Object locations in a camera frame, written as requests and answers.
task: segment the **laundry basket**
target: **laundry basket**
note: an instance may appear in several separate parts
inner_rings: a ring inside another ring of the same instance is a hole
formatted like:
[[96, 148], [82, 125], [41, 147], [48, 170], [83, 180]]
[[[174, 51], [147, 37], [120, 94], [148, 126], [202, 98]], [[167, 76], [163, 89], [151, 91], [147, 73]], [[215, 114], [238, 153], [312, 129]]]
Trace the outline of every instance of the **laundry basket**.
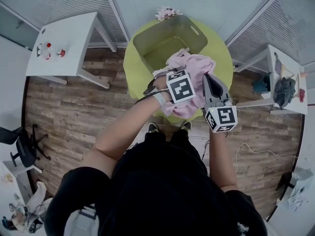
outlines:
[[133, 39], [133, 45], [151, 72], [164, 68], [167, 59], [181, 48], [189, 47], [191, 54], [198, 54], [207, 44], [207, 37], [183, 15], [155, 24]]

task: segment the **gray cloth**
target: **gray cloth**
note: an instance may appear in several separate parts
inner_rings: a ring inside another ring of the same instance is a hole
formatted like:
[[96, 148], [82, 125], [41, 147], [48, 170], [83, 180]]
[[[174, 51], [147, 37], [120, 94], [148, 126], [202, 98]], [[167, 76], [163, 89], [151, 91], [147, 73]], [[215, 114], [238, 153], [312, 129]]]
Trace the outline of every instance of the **gray cloth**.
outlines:
[[282, 78], [275, 86], [274, 101], [282, 109], [291, 102], [295, 94], [295, 80]]

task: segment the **pink cloth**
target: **pink cloth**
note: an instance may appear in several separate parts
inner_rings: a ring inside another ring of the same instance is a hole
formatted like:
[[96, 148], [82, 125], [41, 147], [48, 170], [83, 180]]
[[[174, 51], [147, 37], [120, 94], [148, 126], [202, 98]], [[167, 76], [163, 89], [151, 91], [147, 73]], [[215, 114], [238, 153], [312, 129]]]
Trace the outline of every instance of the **pink cloth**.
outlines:
[[167, 66], [165, 68], [153, 72], [153, 76], [155, 76], [162, 71], [182, 66], [190, 74], [191, 83], [196, 93], [196, 97], [187, 101], [177, 104], [170, 102], [164, 104], [161, 109], [166, 116], [169, 116], [173, 112], [180, 118], [188, 119], [194, 115], [197, 109], [202, 108], [206, 103], [203, 96], [202, 77], [205, 73], [213, 74], [216, 62], [207, 56], [191, 55], [188, 51], [189, 48], [181, 49], [166, 61]]

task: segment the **white cable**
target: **white cable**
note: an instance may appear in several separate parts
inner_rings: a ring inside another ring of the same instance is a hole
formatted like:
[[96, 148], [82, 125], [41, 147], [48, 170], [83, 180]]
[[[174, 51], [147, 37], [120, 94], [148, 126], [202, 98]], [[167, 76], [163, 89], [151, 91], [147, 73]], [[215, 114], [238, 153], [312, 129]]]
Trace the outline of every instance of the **white cable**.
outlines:
[[[243, 144], [246, 144], [247, 145], [247, 147], [251, 150], [251, 152], [252, 153], [254, 153], [254, 154], [258, 154], [258, 153], [261, 153], [261, 152], [270, 152], [270, 153], [272, 153], [272, 154], [274, 154], [272, 151], [270, 151], [270, 150], [262, 150], [262, 151], [258, 151], [258, 152], [254, 152], [252, 149], [251, 149], [251, 147], [247, 144], [247, 143], [242, 143], [241, 145], [239, 145], [239, 147], [238, 147], [238, 149], [237, 149], [237, 151], [236, 151], [236, 154], [235, 154], [235, 161], [236, 161], [236, 171], [235, 171], [235, 173], [237, 173], [237, 153], [238, 153], [238, 151], [240, 150], [240, 147], [243, 145]], [[278, 158], [286, 158], [286, 157], [294, 157], [294, 158], [298, 158], [297, 156], [294, 156], [294, 155], [287, 155], [287, 156], [279, 156], [279, 155], [277, 155], [277, 154], [274, 154], [276, 157], [278, 157]]]

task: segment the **wooden floor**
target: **wooden floor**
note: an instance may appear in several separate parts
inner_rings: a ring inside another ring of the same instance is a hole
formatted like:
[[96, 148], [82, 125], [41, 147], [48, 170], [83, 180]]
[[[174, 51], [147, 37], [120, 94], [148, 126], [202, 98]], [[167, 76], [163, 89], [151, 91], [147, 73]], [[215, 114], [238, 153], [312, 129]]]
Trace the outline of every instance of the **wooden floor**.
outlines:
[[[101, 88], [79, 77], [68, 77], [68, 85], [57, 84], [41, 78], [31, 77], [26, 101], [26, 128], [36, 123], [39, 132], [48, 133], [41, 146], [51, 156], [41, 158], [36, 165], [42, 174], [32, 172], [34, 181], [43, 181], [52, 195], [58, 189], [63, 175], [79, 166], [83, 156], [95, 142], [95, 137], [117, 117], [124, 114], [134, 103], [128, 95], [123, 69], [124, 52], [117, 54], [107, 49], [89, 49], [84, 68], [108, 81], [110, 89]], [[251, 82], [255, 74], [234, 74], [230, 93], [236, 102], [258, 99], [252, 93]], [[152, 117], [169, 138], [178, 127], [162, 117]], [[228, 133], [231, 156], [241, 143], [247, 143], [254, 151], [271, 150], [279, 156], [295, 155], [300, 138], [300, 115], [270, 115], [268, 108], [253, 107], [238, 109], [237, 127]], [[135, 142], [143, 141], [146, 124]], [[191, 143], [200, 154], [209, 139], [209, 126], [202, 118], [192, 122], [189, 135]], [[292, 168], [294, 158], [277, 158], [262, 152], [252, 154], [243, 146], [238, 153], [238, 184], [240, 190], [251, 195], [257, 210], [263, 217], [270, 214], [281, 191], [275, 188], [283, 173]], [[204, 158], [209, 164], [209, 153]]]

